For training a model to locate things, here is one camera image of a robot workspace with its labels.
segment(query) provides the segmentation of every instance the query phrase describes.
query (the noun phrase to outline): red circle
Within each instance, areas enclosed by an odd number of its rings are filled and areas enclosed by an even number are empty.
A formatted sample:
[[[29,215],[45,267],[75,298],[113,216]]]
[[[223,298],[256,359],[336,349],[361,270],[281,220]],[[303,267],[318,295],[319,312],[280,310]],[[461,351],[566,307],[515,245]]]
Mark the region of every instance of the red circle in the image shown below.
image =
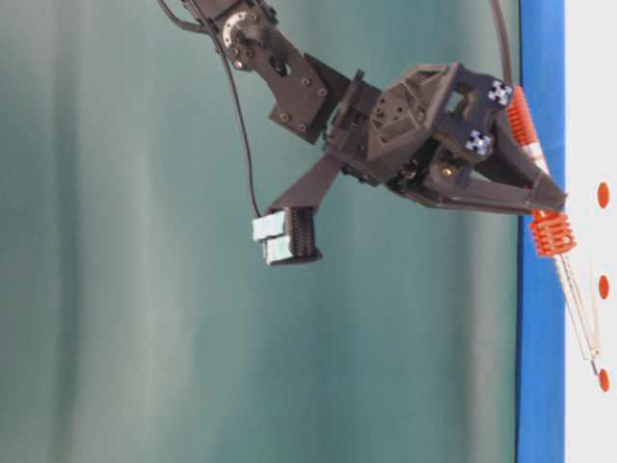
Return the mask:
[[[608,372],[605,369],[600,372],[600,387],[605,393],[610,390],[610,379],[608,378]]]
[[[600,277],[600,282],[598,284],[598,287],[600,290],[600,296],[604,300],[608,299],[608,296],[610,295],[610,281],[605,275],[602,275]]]
[[[608,203],[610,203],[610,188],[608,188],[608,183],[605,181],[598,187],[598,203],[602,209],[606,209]]]

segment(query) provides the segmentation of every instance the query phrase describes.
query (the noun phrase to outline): green curtain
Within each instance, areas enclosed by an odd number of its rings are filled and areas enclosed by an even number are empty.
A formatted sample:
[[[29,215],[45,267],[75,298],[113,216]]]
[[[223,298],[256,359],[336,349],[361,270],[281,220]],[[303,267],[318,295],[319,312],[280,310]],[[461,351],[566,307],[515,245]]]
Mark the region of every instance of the green curtain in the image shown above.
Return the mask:
[[[419,63],[499,74],[485,0],[271,4],[382,88]],[[154,0],[3,2],[0,67],[0,461],[514,460],[513,218],[342,177],[325,259],[266,269],[206,39]],[[320,149],[238,85],[265,207]]]

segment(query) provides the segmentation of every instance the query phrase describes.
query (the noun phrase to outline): red spring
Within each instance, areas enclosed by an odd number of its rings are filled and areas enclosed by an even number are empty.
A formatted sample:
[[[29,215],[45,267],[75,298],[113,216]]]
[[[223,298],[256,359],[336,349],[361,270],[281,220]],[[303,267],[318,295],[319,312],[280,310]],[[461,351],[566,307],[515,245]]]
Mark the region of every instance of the red spring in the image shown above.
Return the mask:
[[[570,227],[568,214],[564,212],[535,211],[531,224],[536,251],[543,258],[565,254],[577,243]]]
[[[526,147],[538,141],[536,127],[533,124],[527,100],[523,89],[519,86],[514,89],[512,103],[508,108],[508,119],[512,128],[512,135],[519,145]]]

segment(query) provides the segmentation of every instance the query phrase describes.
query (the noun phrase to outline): robotic arm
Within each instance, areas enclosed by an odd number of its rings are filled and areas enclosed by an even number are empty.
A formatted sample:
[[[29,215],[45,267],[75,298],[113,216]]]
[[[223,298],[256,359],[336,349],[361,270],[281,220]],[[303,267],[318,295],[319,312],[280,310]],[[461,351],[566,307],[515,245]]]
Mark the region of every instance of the robotic arm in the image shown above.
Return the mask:
[[[321,258],[313,217],[338,173],[429,207],[531,214],[563,208],[566,195],[525,153],[508,122],[514,88],[459,63],[412,68],[381,91],[301,53],[263,0],[181,0],[196,23],[178,27],[213,39],[240,71],[267,83],[270,119],[323,157],[254,221],[268,265]]]

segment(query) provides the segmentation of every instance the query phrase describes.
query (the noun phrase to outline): blue board edge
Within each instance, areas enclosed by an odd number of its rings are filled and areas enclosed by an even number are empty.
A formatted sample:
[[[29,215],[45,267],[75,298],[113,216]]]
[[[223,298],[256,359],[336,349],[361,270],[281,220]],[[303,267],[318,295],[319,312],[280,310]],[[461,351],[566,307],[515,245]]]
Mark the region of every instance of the blue board edge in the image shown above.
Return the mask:
[[[553,178],[565,187],[564,0],[521,0],[522,83]],[[529,218],[519,224],[517,461],[565,461],[565,311],[549,259],[538,259]]]

